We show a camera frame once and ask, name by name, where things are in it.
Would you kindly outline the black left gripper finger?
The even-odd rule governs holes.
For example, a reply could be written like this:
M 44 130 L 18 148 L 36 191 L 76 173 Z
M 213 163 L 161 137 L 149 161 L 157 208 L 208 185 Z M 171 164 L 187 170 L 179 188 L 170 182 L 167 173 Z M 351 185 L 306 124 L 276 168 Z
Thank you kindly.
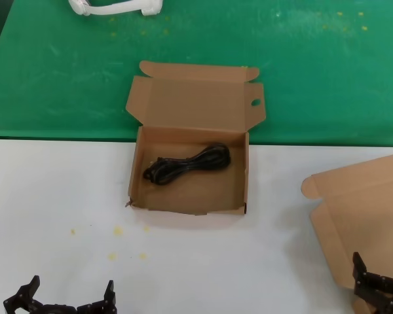
M 22 285 L 17 293 L 3 302 L 6 314 L 15 314 L 17 309 L 23 309 L 28 313 L 37 310 L 37 302 L 34 295 L 39 288 L 40 278 L 34 275 L 33 279 L 26 285 Z
M 103 300 L 79 306 L 78 314 L 117 314 L 116 296 L 114 292 L 114 281 L 108 282 Z

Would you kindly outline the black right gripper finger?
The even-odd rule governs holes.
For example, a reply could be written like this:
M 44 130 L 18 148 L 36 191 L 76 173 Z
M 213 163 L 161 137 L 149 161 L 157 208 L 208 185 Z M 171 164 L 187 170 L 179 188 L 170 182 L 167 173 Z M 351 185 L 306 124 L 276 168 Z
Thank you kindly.
M 353 278 L 355 288 L 370 288 L 387 294 L 393 294 L 393 278 L 367 271 L 359 253 L 353 253 Z

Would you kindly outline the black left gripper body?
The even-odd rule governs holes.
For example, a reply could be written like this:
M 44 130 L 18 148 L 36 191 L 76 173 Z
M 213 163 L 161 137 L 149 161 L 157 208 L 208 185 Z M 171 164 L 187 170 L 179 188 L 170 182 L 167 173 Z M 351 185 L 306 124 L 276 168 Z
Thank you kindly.
M 32 314 L 77 314 L 75 307 L 58 304 L 30 304 L 28 311 Z

